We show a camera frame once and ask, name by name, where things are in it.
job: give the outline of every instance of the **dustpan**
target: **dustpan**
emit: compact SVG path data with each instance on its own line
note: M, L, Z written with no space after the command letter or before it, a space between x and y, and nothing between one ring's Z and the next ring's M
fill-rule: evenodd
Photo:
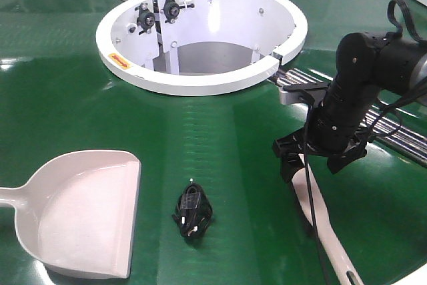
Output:
M22 247L49 269L79 278L127 278L141 171L131 153L58 156L18 188L0 188L15 208Z

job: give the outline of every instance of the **dustpan handle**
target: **dustpan handle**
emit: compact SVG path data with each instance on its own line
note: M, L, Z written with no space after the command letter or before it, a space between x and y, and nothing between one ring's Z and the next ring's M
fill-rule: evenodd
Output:
M16 208L22 202L22 195L19 188L0 187L0 207Z

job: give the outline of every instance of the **coiled black cable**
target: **coiled black cable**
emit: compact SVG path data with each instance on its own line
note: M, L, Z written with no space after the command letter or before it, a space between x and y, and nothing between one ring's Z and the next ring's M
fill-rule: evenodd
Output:
M184 238L202 237L213 215L213 210L203 188L191 183L178 198L173 220Z

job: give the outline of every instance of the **white circular rim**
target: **white circular rim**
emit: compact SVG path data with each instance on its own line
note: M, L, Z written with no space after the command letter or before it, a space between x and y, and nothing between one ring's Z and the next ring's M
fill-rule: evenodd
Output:
M111 72L133 85L158 93L182 96L218 95L253 86L273 75L280 63L285 64L293 59L301 51L308 32L307 19L296 5L289 0L275 0L289 11L295 28L290 38L273 50L274 57L265 56L247 67L214 75L171 75L132 63L129 63L130 67L123 69L109 57L111 53L117 53L110 37L111 29L124 11L143 1L149 0L129 0L112 9L98 25L96 42L101 59Z

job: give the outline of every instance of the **orange warning label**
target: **orange warning label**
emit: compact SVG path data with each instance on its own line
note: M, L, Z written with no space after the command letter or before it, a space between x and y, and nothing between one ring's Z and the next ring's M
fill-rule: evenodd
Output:
M118 64L118 66L120 66L120 68L122 69L127 69L131 67L130 62L128 62L126 59L116 53L110 53L108 57L114 60L114 62Z

